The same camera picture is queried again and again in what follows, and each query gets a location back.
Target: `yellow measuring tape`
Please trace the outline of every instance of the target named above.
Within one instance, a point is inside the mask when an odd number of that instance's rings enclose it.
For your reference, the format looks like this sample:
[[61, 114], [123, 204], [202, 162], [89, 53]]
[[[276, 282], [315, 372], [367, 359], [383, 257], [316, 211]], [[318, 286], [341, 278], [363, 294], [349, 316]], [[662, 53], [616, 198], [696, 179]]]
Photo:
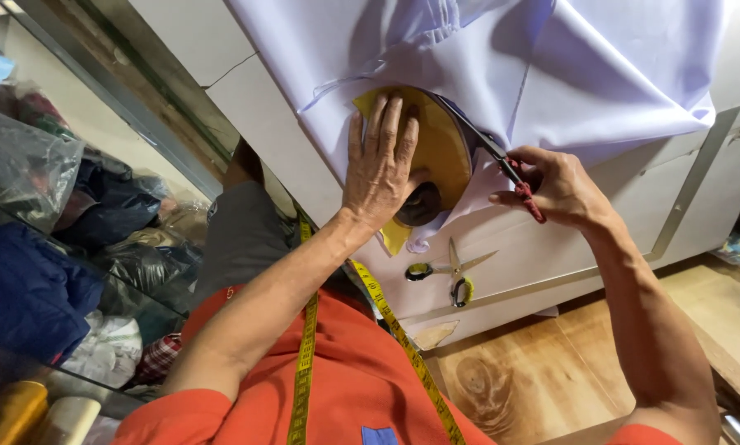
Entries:
[[[301, 242], [312, 237], [312, 228], [309, 223], [304, 221], [304, 218], [299, 216], [299, 225], [301, 227]], [[446, 405], [444, 398], [441, 397], [438, 387], [436, 387], [433, 377], [430, 375], [430, 371], [427, 370], [427, 366], [424, 364], [424, 360], [419, 355], [419, 352], [414, 349], [413, 345], [405, 335], [405, 330], [400, 326], [400, 322], [395, 318], [395, 314], [392, 313], [392, 309], [386, 304], [385, 298], [383, 298], [383, 290], [378, 280], [368, 271], [364, 265], [358, 261], [351, 260], [359, 276], [362, 278], [362, 282], [367, 290], [370, 292], [370, 297], [378, 311], [383, 316], [383, 319], [392, 329], [392, 333], [397, 339], [397, 343], [405, 350], [405, 355], [409, 358], [411, 366], [413, 366], [416, 375], [419, 377], [420, 382], [427, 396], [435, 407], [435, 411], [439, 414], [439, 419], [444, 425], [446, 435], [449, 437], [452, 445], [465, 445], [463, 434], [458, 428], [455, 418], [452, 416], [449, 407]], [[294, 388], [295, 398], [293, 399], [293, 413], [290, 417], [290, 429], [287, 431], [287, 445], [304, 445], [306, 443], [306, 419], [309, 417], [309, 399], [310, 389], [312, 388], [312, 362], [315, 358], [315, 325], [317, 324], [317, 292], [310, 298], [310, 301], [306, 304], [306, 315], [304, 319], [304, 331], [301, 338], [301, 346], [299, 347], [299, 361], [296, 366], [296, 383]]]

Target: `orange t-shirt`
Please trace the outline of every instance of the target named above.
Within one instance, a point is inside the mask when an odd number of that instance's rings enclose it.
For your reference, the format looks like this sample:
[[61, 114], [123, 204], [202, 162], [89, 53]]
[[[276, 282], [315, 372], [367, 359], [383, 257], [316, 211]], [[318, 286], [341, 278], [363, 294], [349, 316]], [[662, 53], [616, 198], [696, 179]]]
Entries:
[[[184, 347], [238, 287], [206, 300], [183, 329]], [[399, 344], [351, 302], [320, 290], [308, 443], [447, 445], [444, 427]], [[123, 420], [113, 445], [284, 444], [303, 313], [241, 382], [233, 405], [222, 393], [189, 389], [162, 397]], [[494, 442], [446, 401], [470, 445]], [[679, 445], [632, 425], [620, 445]]]

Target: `black scissors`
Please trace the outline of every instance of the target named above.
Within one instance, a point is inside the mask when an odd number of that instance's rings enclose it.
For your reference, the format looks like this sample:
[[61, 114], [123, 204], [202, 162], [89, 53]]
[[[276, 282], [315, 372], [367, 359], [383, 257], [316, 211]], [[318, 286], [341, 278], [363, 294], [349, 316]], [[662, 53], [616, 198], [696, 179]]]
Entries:
[[478, 130], [476, 126], [474, 126], [474, 124], [472, 124], [463, 114], [463, 112], [454, 105], [454, 103], [442, 96], [438, 96], [437, 94], [433, 94], [433, 96], [447, 111], [453, 114], [455, 119], [476, 136], [477, 142], [491, 155], [491, 157], [493, 157], [494, 161], [499, 164], [499, 168], [502, 170], [502, 173], [504, 173], [504, 176], [513, 182], [515, 185], [515, 193], [521, 198], [526, 209], [529, 210], [529, 213], [532, 214], [538, 223], [545, 223], [545, 216], [543, 216], [532, 200], [531, 187], [529, 184], [526, 184], [521, 180], [521, 175], [519, 174], [519, 172], [521, 172], [521, 166], [516, 161], [507, 157], [506, 151], [504, 151], [504, 149], [500, 147], [490, 135]]
[[[409, 266], [409, 268], [405, 270], [405, 278], [408, 279], [408, 281], [420, 281], [434, 273], [448, 273], [452, 275], [453, 286], [450, 290], [450, 299], [452, 302], [452, 306], [464, 307], [467, 302], [471, 301], [471, 298], [474, 294], [474, 285], [469, 278], [463, 276], [463, 273], [485, 261], [486, 259], [493, 257], [496, 252], [499, 251], [495, 250], [494, 252], [484, 254], [482, 257], [474, 258], [473, 260], [461, 263], [461, 259], [458, 257], [458, 250], [455, 248], [455, 241], [453, 241], [452, 237], [450, 237], [449, 267], [434, 268], [427, 263], [417, 263], [415, 265]], [[463, 301], [458, 301], [461, 288], [465, 288], [463, 292]]]

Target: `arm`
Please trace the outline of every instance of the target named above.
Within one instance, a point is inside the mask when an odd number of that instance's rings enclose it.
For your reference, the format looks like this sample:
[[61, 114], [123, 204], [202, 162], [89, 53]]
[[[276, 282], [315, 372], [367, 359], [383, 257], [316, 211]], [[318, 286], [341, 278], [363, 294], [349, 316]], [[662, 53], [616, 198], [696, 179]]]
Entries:
[[351, 118], [342, 208], [308, 242], [246, 284], [181, 351], [163, 391], [214, 389], [235, 401], [238, 385], [290, 326], [312, 294], [349, 255], [389, 221], [424, 180], [409, 177], [416, 110], [397, 143], [399, 95], [379, 95], [362, 144], [363, 119]]
[[[636, 399], [628, 424], [645, 424], [685, 445], [719, 442], [719, 414], [710, 364], [685, 314], [639, 253], [622, 218], [578, 158], [535, 147], [510, 152], [534, 166], [526, 180], [552, 221], [581, 230], [606, 288], [617, 355]], [[495, 204], [522, 207], [511, 192]]]

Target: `hand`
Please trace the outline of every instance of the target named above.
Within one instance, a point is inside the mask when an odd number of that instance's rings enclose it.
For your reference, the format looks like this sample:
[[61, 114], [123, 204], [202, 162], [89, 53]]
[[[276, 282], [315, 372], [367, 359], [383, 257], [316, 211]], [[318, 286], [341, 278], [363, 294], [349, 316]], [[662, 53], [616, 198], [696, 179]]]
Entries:
[[351, 116], [348, 132], [348, 175], [342, 193], [342, 208], [375, 233], [400, 210], [405, 198], [427, 180], [427, 170], [409, 175], [419, 136], [419, 110], [406, 112], [402, 137], [397, 142], [397, 123], [403, 99], [399, 94], [375, 98], [362, 144], [364, 120], [359, 112]]
[[[532, 187], [534, 204], [549, 221], [583, 231], [616, 216], [576, 156], [529, 146], [518, 147], [507, 156], [533, 166], [524, 171], [521, 179]], [[496, 192], [488, 200], [525, 210], [514, 192]]]

